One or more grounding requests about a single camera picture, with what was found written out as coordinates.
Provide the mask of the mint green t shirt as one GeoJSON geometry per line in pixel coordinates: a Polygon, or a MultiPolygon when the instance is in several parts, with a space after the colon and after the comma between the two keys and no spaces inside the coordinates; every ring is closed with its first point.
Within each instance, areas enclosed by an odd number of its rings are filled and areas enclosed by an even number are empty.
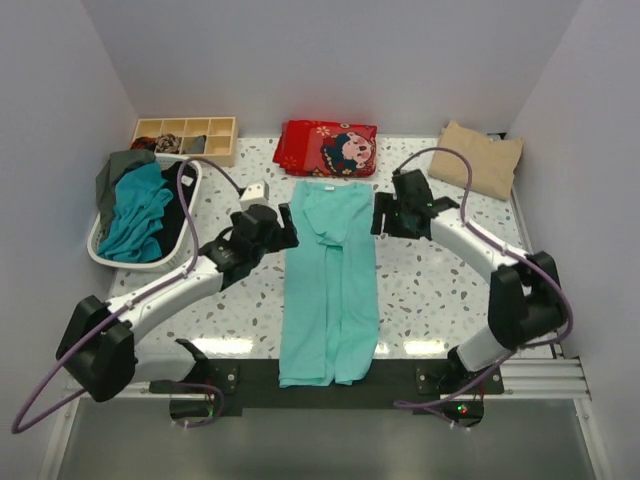
{"type": "Polygon", "coordinates": [[[351,385],[379,338],[373,190],[302,181],[290,207],[299,244],[285,255],[279,385],[351,385]]]}

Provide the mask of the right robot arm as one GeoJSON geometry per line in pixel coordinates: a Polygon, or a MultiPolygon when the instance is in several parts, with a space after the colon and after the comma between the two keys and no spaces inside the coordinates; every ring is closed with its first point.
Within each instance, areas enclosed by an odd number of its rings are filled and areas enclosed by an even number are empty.
{"type": "Polygon", "coordinates": [[[487,325],[452,348],[440,383],[469,392],[481,373],[569,323],[555,260],[500,240],[466,215],[464,202],[433,196],[419,170],[396,170],[394,191],[377,193],[371,233],[425,238],[447,248],[489,285],[487,325]]]}

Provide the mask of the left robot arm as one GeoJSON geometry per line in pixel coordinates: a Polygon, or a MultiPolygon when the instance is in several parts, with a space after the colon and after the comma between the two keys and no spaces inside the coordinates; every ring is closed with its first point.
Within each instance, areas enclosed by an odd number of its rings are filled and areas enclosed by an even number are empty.
{"type": "Polygon", "coordinates": [[[195,257],[145,287],[76,305],[56,358],[93,400],[108,401],[137,382],[173,381],[185,392],[205,385],[206,358],[190,342],[178,339],[166,352],[139,344],[173,315],[244,280],[265,255],[299,244],[286,203],[252,205],[231,221],[195,257]]]}

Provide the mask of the white plastic laundry basket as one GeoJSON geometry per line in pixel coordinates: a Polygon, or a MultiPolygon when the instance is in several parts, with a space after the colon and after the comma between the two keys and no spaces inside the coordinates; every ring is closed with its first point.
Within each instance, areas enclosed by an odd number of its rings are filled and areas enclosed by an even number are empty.
{"type": "Polygon", "coordinates": [[[176,154],[127,171],[112,185],[111,220],[98,217],[87,250],[95,262],[117,269],[166,272],[189,252],[190,231],[179,200],[181,187],[193,214],[203,180],[201,166],[176,154]]]}

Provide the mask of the black garment with label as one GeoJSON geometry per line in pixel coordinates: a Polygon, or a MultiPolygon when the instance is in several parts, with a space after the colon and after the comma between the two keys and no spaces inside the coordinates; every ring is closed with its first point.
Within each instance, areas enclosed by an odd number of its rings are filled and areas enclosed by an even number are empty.
{"type": "MultiPolygon", "coordinates": [[[[161,220],[162,227],[153,235],[159,244],[162,258],[167,257],[176,246],[185,221],[185,215],[177,191],[178,170],[180,165],[180,162],[174,162],[170,168],[162,171],[162,177],[166,180],[165,188],[172,194],[172,199],[164,207],[164,214],[161,220]]],[[[180,183],[187,205],[190,205],[197,179],[198,173],[196,170],[190,165],[185,166],[180,183]]]]}

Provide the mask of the red folded cartoon blanket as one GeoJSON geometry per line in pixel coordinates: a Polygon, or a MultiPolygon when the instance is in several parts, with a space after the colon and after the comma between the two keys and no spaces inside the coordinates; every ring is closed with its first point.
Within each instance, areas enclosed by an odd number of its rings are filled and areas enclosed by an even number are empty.
{"type": "Polygon", "coordinates": [[[273,162],[292,176],[366,178],[376,171],[376,140],[376,125],[290,120],[273,162]]]}

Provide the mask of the beige folded t shirt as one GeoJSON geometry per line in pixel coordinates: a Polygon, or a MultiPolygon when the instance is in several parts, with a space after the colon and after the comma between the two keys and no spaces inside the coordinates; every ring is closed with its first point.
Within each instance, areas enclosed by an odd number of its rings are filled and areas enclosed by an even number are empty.
{"type": "MultiPolygon", "coordinates": [[[[503,201],[511,196],[523,144],[521,137],[492,140],[454,120],[442,130],[438,142],[439,147],[454,150],[468,160],[472,169],[472,191],[503,201]]],[[[465,164],[456,156],[440,150],[434,153],[428,173],[458,187],[464,187],[468,180],[465,164]]]]}

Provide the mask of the wooden compartment organizer box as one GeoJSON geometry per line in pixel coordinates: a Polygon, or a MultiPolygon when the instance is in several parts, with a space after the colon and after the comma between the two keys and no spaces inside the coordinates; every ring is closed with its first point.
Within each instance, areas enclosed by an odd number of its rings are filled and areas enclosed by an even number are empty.
{"type": "Polygon", "coordinates": [[[207,159],[222,167],[233,167],[236,163],[238,123],[235,117],[141,118],[134,129],[131,143],[140,136],[157,138],[166,133],[182,138],[180,153],[176,155],[207,159]],[[185,155],[183,139],[199,135],[207,136],[204,153],[185,155]]]}

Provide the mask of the grey sock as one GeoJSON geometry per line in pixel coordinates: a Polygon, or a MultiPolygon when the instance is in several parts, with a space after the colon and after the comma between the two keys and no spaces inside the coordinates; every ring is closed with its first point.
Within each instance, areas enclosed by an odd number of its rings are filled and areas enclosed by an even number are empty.
{"type": "Polygon", "coordinates": [[[201,155],[206,147],[206,135],[185,137],[183,139],[183,153],[185,155],[201,155]]]}

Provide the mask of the teal t shirt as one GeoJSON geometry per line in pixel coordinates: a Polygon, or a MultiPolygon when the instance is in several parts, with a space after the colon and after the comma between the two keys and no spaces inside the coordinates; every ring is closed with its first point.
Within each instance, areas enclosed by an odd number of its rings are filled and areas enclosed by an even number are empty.
{"type": "Polygon", "coordinates": [[[115,187],[114,219],[97,250],[100,258],[121,263],[149,263],[161,258],[153,235],[172,199],[157,162],[125,174],[115,187]]]}

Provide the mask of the pink brown patterned sock roll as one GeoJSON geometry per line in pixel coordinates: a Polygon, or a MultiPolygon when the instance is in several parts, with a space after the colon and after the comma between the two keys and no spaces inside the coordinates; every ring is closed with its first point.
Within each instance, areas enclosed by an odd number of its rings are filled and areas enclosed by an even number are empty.
{"type": "Polygon", "coordinates": [[[156,138],[155,152],[167,154],[179,154],[182,138],[172,133],[166,133],[156,138]]]}

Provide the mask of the red black patterned sock roll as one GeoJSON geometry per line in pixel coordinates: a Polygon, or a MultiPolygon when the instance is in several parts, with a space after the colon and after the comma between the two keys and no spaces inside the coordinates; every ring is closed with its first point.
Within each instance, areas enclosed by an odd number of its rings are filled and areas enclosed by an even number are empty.
{"type": "Polygon", "coordinates": [[[131,145],[131,149],[149,150],[154,152],[156,150],[157,138],[150,136],[140,136],[135,138],[131,145]]]}

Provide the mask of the dark grey t shirt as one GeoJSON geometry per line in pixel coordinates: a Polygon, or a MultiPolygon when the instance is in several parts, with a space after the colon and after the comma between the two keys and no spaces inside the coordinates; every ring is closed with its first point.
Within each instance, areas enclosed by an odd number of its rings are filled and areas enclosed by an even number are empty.
{"type": "Polygon", "coordinates": [[[100,232],[107,235],[114,219],[115,187],[127,173],[155,161],[149,150],[130,149],[113,152],[95,178],[95,201],[100,215],[100,232]]]}

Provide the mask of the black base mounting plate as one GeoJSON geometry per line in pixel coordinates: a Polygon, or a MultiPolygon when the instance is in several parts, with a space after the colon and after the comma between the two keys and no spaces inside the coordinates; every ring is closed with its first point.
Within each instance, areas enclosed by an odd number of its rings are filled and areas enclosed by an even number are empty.
{"type": "Polygon", "coordinates": [[[430,403],[474,382],[465,391],[470,400],[451,400],[436,407],[450,419],[473,424],[484,414],[484,397],[504,392],[497,367],[455,374],[445,359],[375,360],[366,376],[351,386],[281,388],[278,375],[276,360],[200,360],[180,384],[153,381],[149,391],[168,395],[170,415],[178,420],[240,416],[245,409],[392,409],[398,400],[413,405],[430,403]]]}

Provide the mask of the aluminium frame rail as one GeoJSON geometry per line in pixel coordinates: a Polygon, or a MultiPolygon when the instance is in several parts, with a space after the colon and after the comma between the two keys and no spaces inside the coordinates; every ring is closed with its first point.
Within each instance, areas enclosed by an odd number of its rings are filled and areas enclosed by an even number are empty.
{"type": "Polygon", "coordinates": [[[557,347],[500,369],[470,431],[425,413],[363,401],[352,408],[249,408],[187,429],[170,397],[144,385],[58,417],[46,479],[607,479],[608,459],[578,359],[557,347]]]}

